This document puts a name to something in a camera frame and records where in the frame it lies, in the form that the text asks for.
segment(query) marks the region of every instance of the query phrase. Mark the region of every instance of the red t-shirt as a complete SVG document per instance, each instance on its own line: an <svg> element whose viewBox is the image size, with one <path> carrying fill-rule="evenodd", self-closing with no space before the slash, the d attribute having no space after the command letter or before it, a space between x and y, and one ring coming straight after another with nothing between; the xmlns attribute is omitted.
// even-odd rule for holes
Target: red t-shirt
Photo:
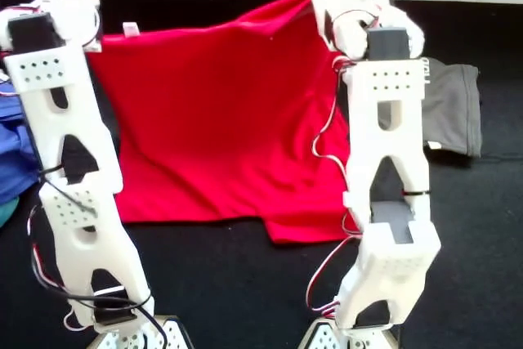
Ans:
<svg viewBox="0 0 523 349"><path fill-rule="evenodd" d="M106 36L89 56L121 127L124 222L260 217L277 243L344 237L342 174L311 153L336 75L310 0ZM337 114L319 150L345 161L347 131Z"/></svg>

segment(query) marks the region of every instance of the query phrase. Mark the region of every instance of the blue fabric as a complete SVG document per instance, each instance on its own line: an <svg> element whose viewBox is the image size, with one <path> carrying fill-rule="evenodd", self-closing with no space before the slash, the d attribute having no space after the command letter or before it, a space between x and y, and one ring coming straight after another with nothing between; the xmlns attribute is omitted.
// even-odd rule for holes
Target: blue fabric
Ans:
<svg viewBox="0 0 523 349"><path fill-rule="evenodd" d="M0 91L13 92L10 83ZM38 160L24 125L18 97L0 96L0 205L7 204L38 179Z"/></svg>

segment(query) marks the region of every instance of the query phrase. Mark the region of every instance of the gray fabric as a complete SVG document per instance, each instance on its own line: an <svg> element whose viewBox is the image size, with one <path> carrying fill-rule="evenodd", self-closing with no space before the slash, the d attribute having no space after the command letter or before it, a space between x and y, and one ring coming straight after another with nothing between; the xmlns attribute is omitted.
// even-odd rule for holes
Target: gray fabric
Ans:
<svg viewBox="0 0 523 349"><path fill-rule="evenodd" d="M422 102L423 140L429 147L436 142L443 150L480 157L478 69L472 65L445 65L432 58L424 60L428 63L429 83ZM390 122L387 103L380 105L378 116L386 128Z"/></svg>

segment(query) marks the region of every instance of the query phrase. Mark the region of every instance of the black carpet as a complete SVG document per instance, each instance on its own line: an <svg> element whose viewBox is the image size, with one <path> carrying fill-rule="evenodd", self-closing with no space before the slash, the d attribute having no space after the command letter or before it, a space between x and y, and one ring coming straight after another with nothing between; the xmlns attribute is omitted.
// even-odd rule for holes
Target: black carpet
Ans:
<svg viewBox="0 0 523 349"><path fill-rule="evenodd" d="M123 20L137 20L143 29L209 25L265 1L239 0L232 9L230 0L105 0L105 27L116 30ZM170 5L170 20L160 19L160 4ZM523 55L517 43L523 43L523 11L400 6L425 29L426 55L480 68L485 154L471 163L452 156L432 161L432 217L443 248L405 325L405 349L517 349L523 314ZM61 320L69 307L32 276L25 235L32 191L0 230L0 347L85 347L93 334L65 330ZM39 221L39 237L50 248L45 219ZM128 229L157 313L180 316L197 349L296 348L314 318L304 304L307 282L334 246L275 247L256 219ZM51 265L50 250L43 254ZM354 260L355 247L348 246L319 282L318 303L331 299Z"/></svg>

